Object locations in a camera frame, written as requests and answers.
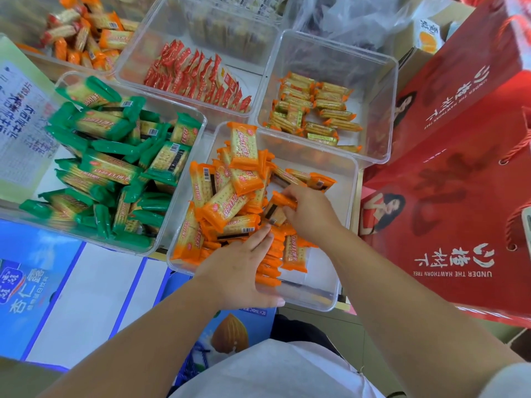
cardboard box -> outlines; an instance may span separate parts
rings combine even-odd
[[[412,0],[413,7],[421,0]],[[457,20],[463,21],[474,11],[474,7],[452,1],[451,4],[440,13],[430,17],[430,20],[440,27],[440,34],[443,40],[446,39],[450,24]],[[413,79],[416,73],[433,57],[432,53],[421,50],[415,36],[415,23],[411,23],[402,32],[395,36],[393,56],[398,60],[398,85],[397,94],[404,89],[404,86]]]

plastic bag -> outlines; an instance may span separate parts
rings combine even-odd
[[[415,19],[441,12],[451,0],[299,0],[292,28],[363,49],[391,54],[384,48],[389,35]]]

finger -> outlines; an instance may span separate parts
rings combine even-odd
[[[270,294],[261,294],[256,291],[253,296],[253,307],[282,307],[286,304],[286,301],[280,296],[271,296]]]
[[[256,248],[256,246],[259,245],[262,242],[262,240],[268,235],[270,230],[271,230],[271,225],[269,225],[269,223],[266,223],[264,226],[258,229],[254,234],[249,236],[249,239],[247,239],[243,243],[243,246],[249,251],[253,251]]]
[[[269,233],[266,238],[264,238],[258,246],[255,247],[253,250],[253,263],[256,264],[256,268],[260,265],[264,257],[266,256],[267,252],[271,248],[271,245],[273,244],[273,240],[275,237],[272,233]]]
[[[286,218],[288,218],[289,223],[293,224],[295,221],[295,211],[288,206],[283,206],[282,210],[284,215],[286,215]]]
[[[297,201],[299,201],[299,199],[302,198],[302,195],[303,195],[303,192],[304,192],[305,188],[306,187],[298,186],[296,184],[290,184],[288,187],[286,187],[282,191],[282,194],[287,196],[287,197],[291,197],[291,198],[294,198]]]

floor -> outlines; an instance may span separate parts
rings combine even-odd
[[[279,309],[291,320],[314,324],[324,331],[339,352],[381,390],[384,395],[401,391],[400,384],[385,364],[382,356],[365,333],[359,317],[340,310],[320,313],[298,306],[287,305]],[[501,341],[508,341],[519,331],[499,323],[481,321]],[[33,398],[57,379],[60,373],[0,358],[0,385],[2,396]]]

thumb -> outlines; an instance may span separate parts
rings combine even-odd
[[[261,294],[256,291],[253,297],[253,306],[259,308],[267,307],[282,307],[286,304],[286,301],[280,296],[272,296],[270,294]]]
[[[289,223],[293,224],[293,222],[295,221],[296,212],[288,206],[283,206],[282,210],[284,212],[284,215],[286,215],[286,218],[288,218]]]

